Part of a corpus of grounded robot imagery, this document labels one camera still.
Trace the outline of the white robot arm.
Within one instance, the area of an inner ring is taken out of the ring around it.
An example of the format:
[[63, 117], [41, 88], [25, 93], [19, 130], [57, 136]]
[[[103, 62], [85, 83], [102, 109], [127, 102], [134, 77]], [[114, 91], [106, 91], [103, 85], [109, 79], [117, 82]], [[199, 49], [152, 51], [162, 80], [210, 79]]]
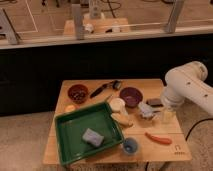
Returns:
[[186, 99], [213, 116], [213, 87], [205, 83], [207, 76], [207, 67], [199, 61], [175, 67], [165, 74], [166, 86], [160, 96], [164, 106], [162, 110], [164, 124], [171, 122], [177, 109]]

